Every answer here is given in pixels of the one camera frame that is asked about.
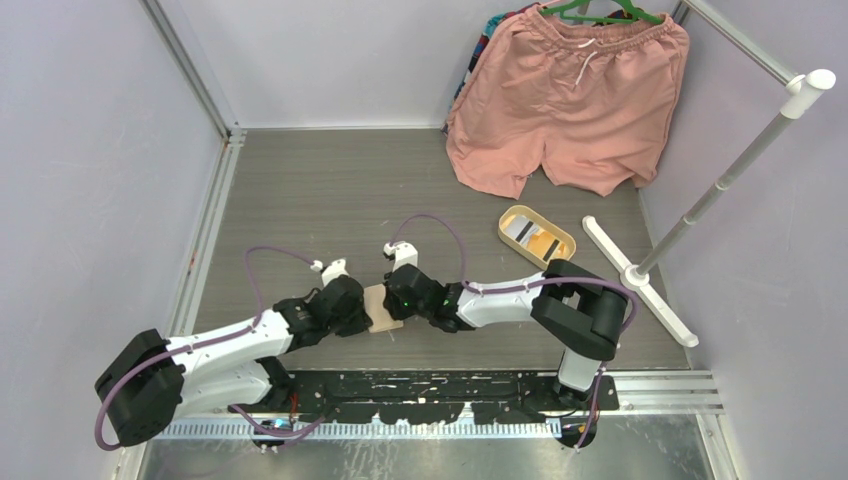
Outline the beige leather card holder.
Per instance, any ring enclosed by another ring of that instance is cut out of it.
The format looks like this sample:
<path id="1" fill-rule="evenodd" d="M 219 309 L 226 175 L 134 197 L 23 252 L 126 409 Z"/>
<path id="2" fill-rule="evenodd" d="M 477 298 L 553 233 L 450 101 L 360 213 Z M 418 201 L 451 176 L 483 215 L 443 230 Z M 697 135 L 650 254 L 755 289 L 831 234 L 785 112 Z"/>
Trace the beige leather card holder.
<path id="1" fill-rule="evenodd" d="M 395 320 L 384 305 L 386 289 L 382 284 L 364 289 L 364 310 L 372 324 L 368 332 L 372 334 L 387 332 L 404 327 L 402 320 Z"/>

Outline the white card with black stripe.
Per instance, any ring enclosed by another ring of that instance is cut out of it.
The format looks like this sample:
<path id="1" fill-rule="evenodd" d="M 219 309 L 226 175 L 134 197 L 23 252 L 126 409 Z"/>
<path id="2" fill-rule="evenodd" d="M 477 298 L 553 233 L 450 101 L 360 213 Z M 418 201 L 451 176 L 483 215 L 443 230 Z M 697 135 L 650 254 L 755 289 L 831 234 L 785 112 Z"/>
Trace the white card with black stripe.
<path id="1" fill-rule="evenodd" d="M 514 216 L 504 228 L 507 236 L 519 244 L 529 242 L 538 231 L 537 223 L 523 215 Z"/>

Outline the yellow card with dark stripe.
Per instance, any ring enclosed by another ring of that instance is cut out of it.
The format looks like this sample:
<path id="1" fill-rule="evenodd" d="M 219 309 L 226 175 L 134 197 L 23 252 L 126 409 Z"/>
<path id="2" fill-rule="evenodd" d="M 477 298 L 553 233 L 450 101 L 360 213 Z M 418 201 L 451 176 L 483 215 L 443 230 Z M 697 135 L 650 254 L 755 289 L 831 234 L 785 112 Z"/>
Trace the yellow card with dark stripe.
<path id="1" fill-rule="evenodd" d="M 569 244 L 550 232 L 535 234 L 528 242 L 528 250 L 543 262 L 549 262 L 552 259 L 569 259 L 571 256 Z"/>

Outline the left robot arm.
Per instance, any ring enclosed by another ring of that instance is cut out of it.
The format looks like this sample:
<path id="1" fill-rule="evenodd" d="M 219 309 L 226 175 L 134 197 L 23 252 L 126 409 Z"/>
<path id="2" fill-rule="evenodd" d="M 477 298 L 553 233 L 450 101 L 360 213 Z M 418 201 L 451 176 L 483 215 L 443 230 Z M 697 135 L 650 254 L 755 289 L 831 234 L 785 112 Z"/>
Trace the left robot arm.
<path id="1" fill-rule="evenodd" d="M 95 383 L 95 441 L 106 451 L 144 443 L 178 418 L 222 407 L 285 409 L 292 388 L 280 356 L 366 331 L 365 290 L 348 275 L 305 297 L 215 330 L 135 335 Z"/>

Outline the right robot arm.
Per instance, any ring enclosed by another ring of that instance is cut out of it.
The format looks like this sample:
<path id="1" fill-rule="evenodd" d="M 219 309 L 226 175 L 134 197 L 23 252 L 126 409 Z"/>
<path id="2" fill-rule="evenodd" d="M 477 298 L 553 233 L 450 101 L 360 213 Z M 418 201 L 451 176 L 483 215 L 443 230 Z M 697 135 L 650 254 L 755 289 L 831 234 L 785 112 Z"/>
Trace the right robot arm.
<path id="1" fill-rule="evenodd" d="M 384 306 L 395 320 L 419 316 L 447 333 L 504 323 L 540 325 L 563 346 L 554 390 L 558 403 L 571 411 L 592 400 L 599 372 L 614 359 L 638 311 L 630 290 L 562 259 L 528 277 L 491 284 L 442 284 L 407 264 L 386 274 L 383 285 Z"/>

